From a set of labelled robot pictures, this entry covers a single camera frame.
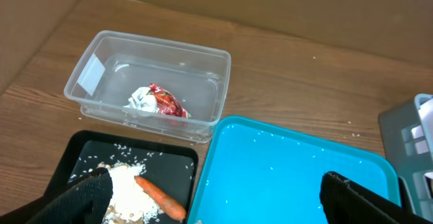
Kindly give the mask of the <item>grey dishwasher rack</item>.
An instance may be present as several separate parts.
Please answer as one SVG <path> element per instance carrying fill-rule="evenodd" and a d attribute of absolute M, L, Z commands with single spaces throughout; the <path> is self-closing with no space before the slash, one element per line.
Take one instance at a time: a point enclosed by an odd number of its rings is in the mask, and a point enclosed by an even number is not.
<path fill-rule="evenodd" d="M 378 116 L 386 158 L 406 194 L 405 204 L 432 220 L 432 96 L 421 93 Z"/>

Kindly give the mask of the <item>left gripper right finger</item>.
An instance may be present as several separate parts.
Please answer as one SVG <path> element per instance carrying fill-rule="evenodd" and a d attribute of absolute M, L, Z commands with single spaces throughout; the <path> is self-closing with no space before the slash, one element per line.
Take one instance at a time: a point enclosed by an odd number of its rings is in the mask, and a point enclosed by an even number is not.
<path fill-rule="evenodd" d="M 322 176 L 319 198 L 329 224 L 432 224 L 333 171 Z"/>

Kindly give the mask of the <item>red snack wrapper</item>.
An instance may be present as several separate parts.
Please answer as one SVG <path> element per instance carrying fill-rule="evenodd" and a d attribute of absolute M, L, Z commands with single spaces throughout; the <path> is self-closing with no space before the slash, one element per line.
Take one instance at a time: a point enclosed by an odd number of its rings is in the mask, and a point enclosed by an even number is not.
<path fill-rule="evenodd" d="M 181 118 L 190 118 L 191 114 L 183 108 L 176 97 L 161 86 L 151 83 L 150 94 L 156 99 L 158 113 Z"/>

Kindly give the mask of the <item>clear plastic bin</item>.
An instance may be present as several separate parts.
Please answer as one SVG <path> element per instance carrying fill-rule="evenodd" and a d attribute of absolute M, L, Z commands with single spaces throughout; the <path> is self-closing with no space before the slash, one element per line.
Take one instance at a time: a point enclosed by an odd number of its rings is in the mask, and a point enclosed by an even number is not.
<path fill-rule="evenodd" d="M 224 50 L 104 30 L 82 54 L 64 95 L 85 116 L 206 143 L 223 112 L 230 70 Z M 127 112 L 131 94 L 151 83 L 172 93 L 191 117 Z"/>

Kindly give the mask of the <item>teal serving tray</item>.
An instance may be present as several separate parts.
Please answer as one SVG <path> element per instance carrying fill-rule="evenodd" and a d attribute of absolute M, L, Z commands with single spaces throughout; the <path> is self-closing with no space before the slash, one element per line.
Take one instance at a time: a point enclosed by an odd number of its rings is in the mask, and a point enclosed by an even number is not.
<path fill-rule="evenodd" d="M 380 155 L 229 116 L 214 131 L 189 223 L 324 223 L 322 176 L 337 172 L 399 204 L 398 178 Z"/>

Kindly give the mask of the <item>black rectangular tray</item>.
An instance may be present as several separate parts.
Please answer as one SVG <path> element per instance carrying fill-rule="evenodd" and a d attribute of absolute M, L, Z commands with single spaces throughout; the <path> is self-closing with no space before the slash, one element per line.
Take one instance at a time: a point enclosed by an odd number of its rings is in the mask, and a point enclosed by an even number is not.
<path fill-rule="evenodd" d="M 189 210 L 198 155 L 191 148 L 93 131 L 75 133 L 45 192 L 65 187 L 97 167 L 134 170 Z"/>

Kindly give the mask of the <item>rice and peanut shell pile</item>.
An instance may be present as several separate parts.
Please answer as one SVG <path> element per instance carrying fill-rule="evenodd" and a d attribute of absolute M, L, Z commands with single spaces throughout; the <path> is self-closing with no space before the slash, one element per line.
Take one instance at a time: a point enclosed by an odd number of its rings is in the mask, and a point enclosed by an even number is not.
<path fill-rule="evenodd" d="M 144 164 L 100 162 L 112 180 L 112 197 L 102 219 L 103 224 L 153 223 L 163 212 L 156 202 L 138 185 L 135 177 L 145 172 Z"/>

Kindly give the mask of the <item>white tissue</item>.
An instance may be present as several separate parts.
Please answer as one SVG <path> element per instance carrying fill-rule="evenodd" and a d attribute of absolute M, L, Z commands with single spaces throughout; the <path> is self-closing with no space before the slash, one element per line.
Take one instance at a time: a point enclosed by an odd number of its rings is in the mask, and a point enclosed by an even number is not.
<path fill-rule="evenodd" d="M 159 112 L 156 97 L 152 94 L 150 87 L 140 87 L 134 91 L 128 98 L 128 104 L 123 108 L 138 116 L 149 116 L 150 113 Z"/>

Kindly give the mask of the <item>orange carrot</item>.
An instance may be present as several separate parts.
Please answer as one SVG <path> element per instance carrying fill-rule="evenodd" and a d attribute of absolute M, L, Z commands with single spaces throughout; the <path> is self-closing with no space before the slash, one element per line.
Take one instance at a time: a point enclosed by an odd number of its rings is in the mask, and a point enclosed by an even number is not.
<path fill-rule="evenodd" d="M 174 198 L 167 195 L 159 187 L 154 185 L 147 179 L 135 176 L 136 183 L 142 190 L 165 212 L 170 218 L 182 221 L 186 218 L 185 208 L 179 204 Z"/>

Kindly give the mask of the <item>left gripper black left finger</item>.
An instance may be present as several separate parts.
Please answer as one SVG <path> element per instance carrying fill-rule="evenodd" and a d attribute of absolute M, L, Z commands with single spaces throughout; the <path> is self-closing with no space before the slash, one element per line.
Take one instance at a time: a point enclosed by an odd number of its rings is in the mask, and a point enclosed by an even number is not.
<path fill-rule="evenodd" d="M 101 223 L 113 195 L 112 178 L 98 168 L 3 216 L 1 223 Z"/>

